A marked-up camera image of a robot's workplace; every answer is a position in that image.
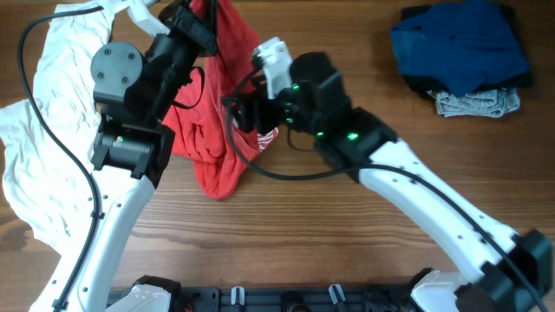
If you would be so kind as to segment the red printed t-shirt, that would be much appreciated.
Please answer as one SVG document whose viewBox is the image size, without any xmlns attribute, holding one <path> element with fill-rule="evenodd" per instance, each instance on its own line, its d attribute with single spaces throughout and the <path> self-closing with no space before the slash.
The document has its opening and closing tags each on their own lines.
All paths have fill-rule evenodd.
<svg viewBox="0 0 555 312">
<path fill-rule="evenodd" d="M 195 69 L 192 82 L 175 100 L 188 107 L 171 107 L 164 124 L 175 132 L 172 153 L 193 162 L 199 186 L 206 196 L 225 199 L 234 192 L 246 169 L 227 139 L 223 97 L 230 96 L 252 71 L 251 52 L 259 45 L 257 32 L 243 20 L 230 0 L 218 2 L 219 52 Z"/>
</svg>

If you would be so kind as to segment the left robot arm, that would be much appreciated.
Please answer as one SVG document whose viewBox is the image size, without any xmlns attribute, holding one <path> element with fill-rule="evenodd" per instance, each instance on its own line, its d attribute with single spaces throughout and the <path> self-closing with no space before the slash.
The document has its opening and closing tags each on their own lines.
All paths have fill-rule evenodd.
<svg viewBox="0 0 555 312">
<path fill-rule="evenodd" d="M 153 37 L 146 52 L 110 42 L 94 55 L 90 72 L 101 122 L 92 168 L 89 229 L 74 237 L 50 284 L 33 303 L 35 311 L 103 311 L 131 230 L 167 167 L 175 134 L 163 124 L 188 84 L 195 62 L 217 53 L 218 5 L 201 15 L 187 1 L 170 3 L 152 16 L 142 2 L 134 22 Z"/>
</svg>

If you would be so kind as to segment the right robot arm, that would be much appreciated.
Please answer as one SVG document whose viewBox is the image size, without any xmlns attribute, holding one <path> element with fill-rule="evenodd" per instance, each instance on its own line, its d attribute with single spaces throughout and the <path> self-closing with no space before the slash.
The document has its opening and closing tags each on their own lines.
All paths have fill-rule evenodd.
<svg viewBox="0 0 555 312">
<path fill-rule="evenodd" d="M 292 58 L 257 48 L 251 72 L 227 110 L 245 132 L 286 125 L 314 137 L 329 175 L 347 174 L 387 199 L 447 254 L 455 272 L 430 270 L 409 288 L 422 311 L 542 309 L 553 285 L 552 245 L 489 217 L 435 175 L 406 141 L 375 115 L 354 107 L 341 74 L 323 52 Z"/>
</svg>

